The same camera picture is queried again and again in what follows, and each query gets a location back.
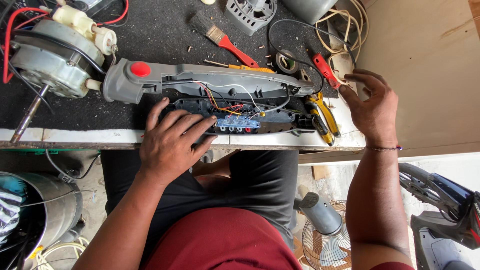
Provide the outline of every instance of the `workbench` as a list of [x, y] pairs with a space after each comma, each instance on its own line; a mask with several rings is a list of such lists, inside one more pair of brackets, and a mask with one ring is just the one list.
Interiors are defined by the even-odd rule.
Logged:
[[[266, 67], [274, 61], [275, 50], [269, 46], [267, 27], [263, 27], [251, 37], [237, 29], [223, 14], [226, 0], [217, 0], [213, 5], [205, 5], [200, 0], [145, 0], [131, 1], [129, 20], [125, 26], [112, 28], [118, 37], [118, 57], [131, 61], [158, 62], [163, 64], [205, 64], [203, 60], [227, 64], [241, 64], [235, 56], [221, 49], [210, 40], [192, 31], [187, 24], [189, 18], [200, 9], [206, 9], [214, 23], [222, 29], [238, 48]], [[123, 12], [122, 1], [113, 3], [95, 16], [100, 21], [111, 20]], [[282, 3], [273, 20], [298, 19]], [[328, 58], [330, 53], [319, 42], [315, 31], [300, 24], [285, 23], [272, 30], [275, 44], [287, 49], [303, 61], [311, 61], [315, 53]], [[324, 40], [336, 41], [322, 34]], [[335, 68], [340, 74], [348, 72], [351, 61], [348, 55], [334, 58]], [[111, 58], [106, 57], [103, 65], [108, 68]], [[304, 68], [315, 87], [320, 87], [320, 76], [308, 66]], [[350, 110], [345, 101], [328, 84], [324, 87], [324, 100], [338, 123], [341, 138], [334, 138], [335, 144], [329, 147], [318, 133], [306, 133], [297, 137], [290, 133], [270, 135], [220, 135], [212, 144], [212, 149], [291, 149], [291, 150], [360, 150], [365, 139], [353, 125]], [[180, 96], [175, 91], [164, 91], [163, 95], [144, 94], [137, 104], [124, 104], [118, 101], [107, 102], [98, 91], [90, 90], [80, 99], [61, 98], [47, 94], [56, 114], [52, 115], [46, 106], [40, 105], [36, 116], [17, 145], [10, 140], [15, 128], [22, 119], [35, 95], [19, 79], [13, 78], [8, 84], [0, 85], [0, 148], [81, 148], [81, 149], [132, 149], [140, 146], [145, 119], [153, 104], [163, 96], [173, 102]], [[276, 103], [268, 99], [259, 103]], [[303, 99], [292, 97], [286, 109], [305, 111]]]

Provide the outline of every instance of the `black shorts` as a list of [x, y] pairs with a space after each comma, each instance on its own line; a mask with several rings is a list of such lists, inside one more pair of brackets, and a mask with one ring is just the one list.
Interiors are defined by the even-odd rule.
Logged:
[[[102, 150], [107, 214], [125, 195], [140, 169], [138, 150]], [[207, 193], [189, 171], [165, 189], [153, 215], [142, 262], [161, 236], [182, 217], [200, 209], [233, 207], [250, 210], [278, 229], [290, 249], [289, 229], [298, 171], [298, 151], [240, 151], [230, 157], [231, 181], [221, 195]]]

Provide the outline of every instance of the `yellow wire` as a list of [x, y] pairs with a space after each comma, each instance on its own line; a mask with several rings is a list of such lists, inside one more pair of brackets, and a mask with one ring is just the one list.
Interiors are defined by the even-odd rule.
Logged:
[[215, 106], [216, 106], [217, 109], [219, 109], [219, 110], [224, 110], [224, 111], [228, 111], [228, 112], [231, 112], [231, 113], [234, 113], [234, 114], [238, 114], [239, 116], [241, 115], [241, 113], [238, 113], [238, 112], [236, 112], [236, 111], [231, 111], [231, 110], [227, 110], [227, 109], [222, 109], [222, 108], [220, 108], [220, 107], [216, 104], [215, 98], [213, 97], [213, 94], [212, 94], [212, 91], [210, 91], [210, 88], [207, 87], [207, 89], [208, 89], [208, 92], [210, 92], [210, 96], [212, 97], [213, 103], [215, 103]]

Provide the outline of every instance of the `standing fan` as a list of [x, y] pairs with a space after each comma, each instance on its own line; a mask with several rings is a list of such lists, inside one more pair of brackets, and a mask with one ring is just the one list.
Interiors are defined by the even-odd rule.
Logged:
[[303, 228], [303, 253], [316, 270], [351, 268], [350, 237], [345, 224], [347, 201], [327, 203], [314, 192], [303, 200], [295, 199], [294, 208], [308, 218]]

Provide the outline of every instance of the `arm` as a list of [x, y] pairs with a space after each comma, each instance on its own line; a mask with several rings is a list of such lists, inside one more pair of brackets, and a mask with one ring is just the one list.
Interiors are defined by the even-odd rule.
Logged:
[[150, 111], [140, 147], [142, 166], [74, 270], [138, 269], [150, 221], [165, 187], [188, 170], [216, 138], [208, 136], [191, 148], [216, 118], [203, 119], [185, 110], [169, 112], [158, 124], [158, 116], [168, 103], [168, 98], [163, 98]]
[[[353, 90], [339, 89], [353, 123], [365, 135], [367, 146], [396, 148], [397, 95], [380, 75], [361, 69], [353, 73], [345, 78], [365, 84], [363, 91], [369, 96], [362, 102]], [[346, 222], [354, 269], [389, 261], [412, 265], [397, 158], [396, 150], [366, 148], [350, 184]]]

